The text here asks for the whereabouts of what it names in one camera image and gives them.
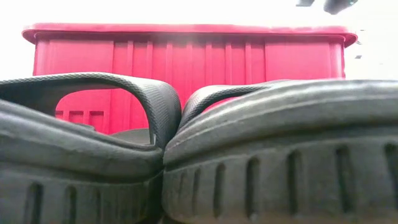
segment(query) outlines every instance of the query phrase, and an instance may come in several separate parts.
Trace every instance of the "red storage bin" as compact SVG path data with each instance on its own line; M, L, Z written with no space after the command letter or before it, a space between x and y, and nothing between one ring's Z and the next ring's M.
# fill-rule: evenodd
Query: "red storage bin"
M34 75L109 72L163 80L182 105L197 89L276 79L344 78L344 48L357 37L342 27L231 25L34 24ZM144 128L139 102L122 90L66 96L58 118L106 134Z

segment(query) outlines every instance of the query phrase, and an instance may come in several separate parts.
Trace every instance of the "white background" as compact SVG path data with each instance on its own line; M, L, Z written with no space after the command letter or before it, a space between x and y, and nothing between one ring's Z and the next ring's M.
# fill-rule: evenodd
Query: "white background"
M346 49L348 78L398 78L398 3L359 0L337 16L295 7L294 0L6 1L0 8L0 78L32 75L34 45L21 36L35 22L236 24L252 26L343 25L359 31L363 45Z

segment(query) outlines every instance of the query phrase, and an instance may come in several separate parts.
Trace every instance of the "textured strap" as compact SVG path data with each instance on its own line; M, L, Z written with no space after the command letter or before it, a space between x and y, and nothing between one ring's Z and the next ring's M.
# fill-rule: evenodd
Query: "textured strap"
M110 88L137 97L148 117L150 142L164 149L177 132L181 106L175 90L162 81L98 72L43 75L0 81L0 98L54 116L65 95Z
M212 85L203 87L194 92L185 104L179 129L214 103L231 97L243 96L257 90L270 88L276 83L287 81L292 80L274 80L253 85Z

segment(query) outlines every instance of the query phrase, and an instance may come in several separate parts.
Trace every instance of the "black rubber sandal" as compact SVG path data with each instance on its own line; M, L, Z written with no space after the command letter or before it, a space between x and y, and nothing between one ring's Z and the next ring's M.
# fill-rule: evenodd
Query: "black rubber sandal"
M63 96L99 88L123 88L137 97L150 144L49 116ZM1 81L0 98L2 223L137 223L161 213L163 149L181 117L170 85L69 73Z
M183 223L398 223L398 82L277 83L199 114L164 156Z

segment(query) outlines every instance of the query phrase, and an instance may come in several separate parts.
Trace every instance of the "bin lid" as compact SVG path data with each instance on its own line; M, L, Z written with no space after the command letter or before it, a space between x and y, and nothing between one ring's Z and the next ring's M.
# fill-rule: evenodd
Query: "bin lid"
M218 34L264 34L264 35L340 35L345 47L355 43L358 36L341 26L320 27L260 27L215 24L66 24L37 23L26 27L22 36L36 42L36 34L49 32L73 33L218 33Z

